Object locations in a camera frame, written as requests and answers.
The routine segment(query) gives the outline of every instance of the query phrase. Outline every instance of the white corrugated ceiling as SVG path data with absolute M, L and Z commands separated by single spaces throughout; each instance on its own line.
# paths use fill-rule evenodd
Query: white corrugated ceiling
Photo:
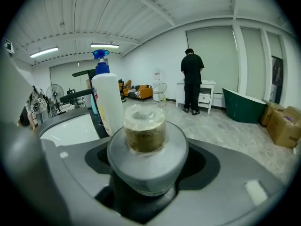
M 93 59 L 91 43 L 119 44 L 110 52 L 124 55 L 180 24 L 233 16 L 278 26 L 287 23 L 274 0 L 28 0 L 6 38 L 13 42 L 18 60 L 60 64 L 66 57 Z M 29 57 L 55 46 L 59 51 Z

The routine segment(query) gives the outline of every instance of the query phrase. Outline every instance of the desk drawer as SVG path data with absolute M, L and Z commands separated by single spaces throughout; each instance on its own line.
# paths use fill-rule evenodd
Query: desk drawer
M 210 96 L 209 94 L 202 94 L 200 93 L 198 96 L 198 101 L 202 103 L 210 103 Z

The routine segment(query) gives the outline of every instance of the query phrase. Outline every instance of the soap bottle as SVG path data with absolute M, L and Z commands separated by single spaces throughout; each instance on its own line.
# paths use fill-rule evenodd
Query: soap bottle
M 95 68 L 96 76 L 91 81 L 103 126 L 108 135 L 112 136 L 123 127 L 123 106 L 117 76 L 110 73 L 109 66 L 103 60 L 108 54 L 109 51 L 104 49 L 93 52 L 94 59 L 99 59 L 99 63 Z

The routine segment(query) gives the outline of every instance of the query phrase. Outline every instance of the green bathtub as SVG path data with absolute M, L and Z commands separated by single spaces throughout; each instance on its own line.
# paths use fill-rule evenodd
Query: green bathtub
M 227 115 L 238 122 L 257 123 L 263 114 L 265 102 L 222 88 Z

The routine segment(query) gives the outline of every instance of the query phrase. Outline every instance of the blue pump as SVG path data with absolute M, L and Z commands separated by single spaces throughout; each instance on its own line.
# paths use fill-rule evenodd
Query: blue pump
M 93 52 L 94 59 L 99 59 L 100 62 L 95 67 L 96 74 L 110 73 L 109 66 L 103 61 L 103 57 L 108 55 L 110 52 L 105 49 L 98 49 Z

